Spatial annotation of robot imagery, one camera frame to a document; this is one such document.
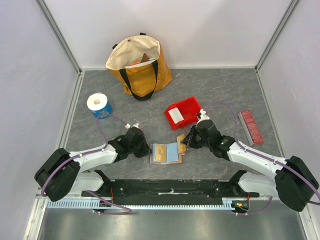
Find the yellow credit card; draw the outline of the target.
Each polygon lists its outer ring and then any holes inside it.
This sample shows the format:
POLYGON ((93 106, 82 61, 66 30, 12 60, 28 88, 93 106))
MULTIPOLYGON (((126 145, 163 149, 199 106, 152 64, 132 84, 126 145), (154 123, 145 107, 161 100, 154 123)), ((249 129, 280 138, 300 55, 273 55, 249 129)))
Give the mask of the yellow credit card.
POLYGON ((165 163, 167 148, 164 144, 155 143, 152 145, 152 160, 156 163, 165 163))

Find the tan leather card holder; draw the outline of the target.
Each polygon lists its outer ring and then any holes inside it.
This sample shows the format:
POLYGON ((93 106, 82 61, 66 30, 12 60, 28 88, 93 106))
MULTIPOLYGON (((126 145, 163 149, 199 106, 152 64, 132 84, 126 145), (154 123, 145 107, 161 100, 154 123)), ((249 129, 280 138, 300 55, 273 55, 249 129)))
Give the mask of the tan leather card holder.
POLYGON ((150 163, 155 165, 181 164, 183 155, 186 152, 186 146, 180 142, 168 144, 154 143, 150 145, 152 154, 150 163))

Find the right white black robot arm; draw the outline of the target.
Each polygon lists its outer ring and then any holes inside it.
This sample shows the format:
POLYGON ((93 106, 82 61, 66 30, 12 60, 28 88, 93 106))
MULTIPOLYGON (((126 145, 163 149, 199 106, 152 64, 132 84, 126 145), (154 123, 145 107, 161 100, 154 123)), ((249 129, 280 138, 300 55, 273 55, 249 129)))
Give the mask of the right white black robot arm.
POLYGON ((218 158, 259 172, 246 172, 229 184, 235 197, 255 192, 279 198, 288 208, 301 212, 318 192, 320 185, 301 158, 287 159, 254 150, 234 137, 222 135, 210 119, 193 125, 181 143, 193 149, 207 147, 218 158))

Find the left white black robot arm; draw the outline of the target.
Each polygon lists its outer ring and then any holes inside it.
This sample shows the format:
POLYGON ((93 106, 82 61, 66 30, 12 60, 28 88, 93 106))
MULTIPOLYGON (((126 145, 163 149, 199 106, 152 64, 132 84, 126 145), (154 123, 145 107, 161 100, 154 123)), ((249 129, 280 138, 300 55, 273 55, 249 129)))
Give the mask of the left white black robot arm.
POLYGON ((126 159, 130 154, 142 158, 152 153, 145 134, 135 124, 107 144, 85 151, 56 149, 35 173, 34 180, 41 187, 41 195, 52 202, 70 193, 93 191, 106 196, 110 191, 107 178, 98 171, 88 170, 126 159))

